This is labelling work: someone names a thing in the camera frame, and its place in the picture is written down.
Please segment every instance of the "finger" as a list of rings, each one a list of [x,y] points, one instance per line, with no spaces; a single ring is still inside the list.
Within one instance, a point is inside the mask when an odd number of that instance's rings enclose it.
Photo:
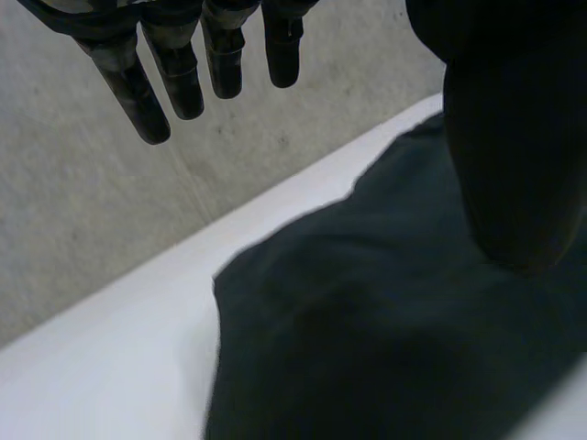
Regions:
[[[271,82],[286,88],[295,84],[300,72],[302,17],[316,0],[263,0],[265,49]]]
[[[173,109],[181,119],[204,112],[192,35],[202,14],[202,0],[145,5],[141,26]]]
[[[137,55],[137,33],[96,42],[76,40],[90,55],[142,139],[160,144],[171,135],[167,118]]]
[[[208,68],[216,96],[230,99],[242,90],[241,58],[245,39],[240,29],[260,0],[205,0],[202,28]]]

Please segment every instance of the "dark fabric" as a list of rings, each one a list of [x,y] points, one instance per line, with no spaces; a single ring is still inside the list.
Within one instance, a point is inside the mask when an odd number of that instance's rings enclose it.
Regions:
[[[215,296],[205,438],[497,440],[585,350],[587,225],[539,277],[489,263],[438,115],[237,256]]]
[[[449,147],[471,231],[494,261],[538,273],[587,204],[587,2],[407,0],[447,66]]]

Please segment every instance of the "black object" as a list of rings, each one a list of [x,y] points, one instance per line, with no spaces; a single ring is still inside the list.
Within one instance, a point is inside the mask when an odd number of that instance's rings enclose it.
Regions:
[[[504,440],[582,359],[586,292],[585,222],[534,279],[487,260],[435,116],[217,276],[205,438]]]
[[[73,37],[92,57],[139,135],[150,144],[170,136],[169,123],[136,53],[136,27],[157,63],[175,114],[194,119],[204,112],[197,58],[191,38],[202,18],[206,56],[215,94],[242,90],[241,27],[260,0],[19,0],[55,32]],[[302,17],[316,0],[266,0],[263,15],[271,80],[295,83],[299,72]]]
[[[473,236],[510,269],[546,270],[587,204],[587,2],[407,5],[447,63],[449,146]]]
[[[181,119],[204,112],[192,35],[202,14],[202,1],[157,2],[143,8],[141,25],[153,57]]]
[[[169,124],[138,59],[136,32],[103,42],[77,42],[92,57],[141,138],[150,144],[166,141]]]
[[[300,71],[302,18],[316,0],[264,0],[265,50],[271,82],[285,88],[295,84]]]
[[[260,0],[205,0],[203,30],[208,68],[216,96],[231,99],[242,90],[241,58],[245,38],[241,27]]]

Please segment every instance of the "gray wall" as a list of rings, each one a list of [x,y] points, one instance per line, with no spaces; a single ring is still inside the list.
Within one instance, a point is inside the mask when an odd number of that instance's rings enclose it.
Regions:
[[[245,26],[245,87],[172,115],[141,142],[92,62],[14,0],[0,1],[0,346],[440,90],[442,65],[401,0],[322,0],[305,21],[302,74],[272,88],[260,14]]]

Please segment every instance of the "white surface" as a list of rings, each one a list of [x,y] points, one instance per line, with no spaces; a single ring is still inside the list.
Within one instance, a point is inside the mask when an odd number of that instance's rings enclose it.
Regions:
[[[1,352],[0,439],[196,438],[216,361],[213,275],[239,249],[345,195],[392,138],[440,107],[437,95],[377,126]],[[587,438],[586,384],[572,385],[528,438]]]

